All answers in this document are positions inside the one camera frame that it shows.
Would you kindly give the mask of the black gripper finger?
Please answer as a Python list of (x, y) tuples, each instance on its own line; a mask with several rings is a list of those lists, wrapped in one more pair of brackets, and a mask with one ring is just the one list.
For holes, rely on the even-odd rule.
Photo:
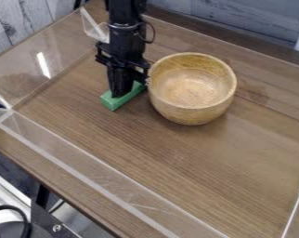
[(120, 79), (119, 79), (119, 96), (123, 97), (132, 91), (133, 77), (132, 71), (128, 69), (120, 70)]
[(120, 85), (120, 69), (115, 67), (113, 65), (108, 65), (108, 79), (109, 79), (109, 87), (112, 91), (112, 97), (120, 98), (121, 97), (121, 85)]

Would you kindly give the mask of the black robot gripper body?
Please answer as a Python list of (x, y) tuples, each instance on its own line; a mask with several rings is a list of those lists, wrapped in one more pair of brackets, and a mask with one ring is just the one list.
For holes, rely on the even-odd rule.
[(147, 49), (147, 24), (109, 25), (109, 42), (96, 43), (96, 61), (108, 70), (113, 65), (132, 71), (133, 81), (144, 84), (149, 74), (149, 62), (144, 58)]

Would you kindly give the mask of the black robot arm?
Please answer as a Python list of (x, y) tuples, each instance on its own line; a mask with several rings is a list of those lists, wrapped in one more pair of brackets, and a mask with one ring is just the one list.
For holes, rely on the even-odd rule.
[(96, 61), (107, 66), (109, 89), (113, 98), (124, 97), (133, 82), (144, 84), (149, 62), (144, 59), (147, 24), (143, 13), (148, 0), (105, 0), (109, 12), (109, 42), (96, 43)]

